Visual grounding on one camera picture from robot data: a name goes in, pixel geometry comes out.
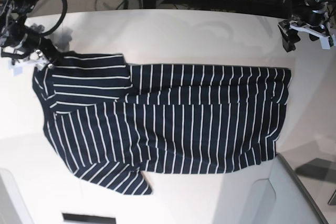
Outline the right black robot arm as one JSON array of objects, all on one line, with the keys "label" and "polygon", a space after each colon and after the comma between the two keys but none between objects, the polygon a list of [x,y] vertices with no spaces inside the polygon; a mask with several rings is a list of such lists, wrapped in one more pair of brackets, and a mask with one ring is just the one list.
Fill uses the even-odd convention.
[{"label": "right black robot arm", "polygon": [[61,0],[62,12],[48,31],[42,25],[26,26],[27,15],[40,0],[1,0],[1,57],[10,59],[12,69],[33,65],[39,70],[53,69],[63,56],[48,38],[62,24],[67,0]]}]

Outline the grey robot base cover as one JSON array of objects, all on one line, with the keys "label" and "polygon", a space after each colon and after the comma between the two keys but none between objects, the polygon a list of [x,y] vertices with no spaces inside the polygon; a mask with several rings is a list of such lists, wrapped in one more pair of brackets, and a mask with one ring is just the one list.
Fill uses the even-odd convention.
[{"label": "grey robot base cover", "polygon": [[282,155],[270,175],[253,183],[246,214],[250,223],[327,223],[323,213]]},{"label": "grey robot base cover", "polygon": [[34,223],[13,174],[1,168],[1,223]]}]

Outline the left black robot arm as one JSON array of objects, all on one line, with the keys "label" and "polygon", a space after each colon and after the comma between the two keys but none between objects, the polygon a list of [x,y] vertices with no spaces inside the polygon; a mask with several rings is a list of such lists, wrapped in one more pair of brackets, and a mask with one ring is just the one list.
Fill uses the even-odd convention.
[{"label": "left black robot arm", "polygon": [[311,41],[319,41],[322,49],[335,46],[335,35],[331,32],[331,18],[335,10],[328,6],[335,0],[289,0],[288,18],[278,23],[282,35],[282,46],[286,52],[296,49],[300,41],[299,32],[309,34]]}]

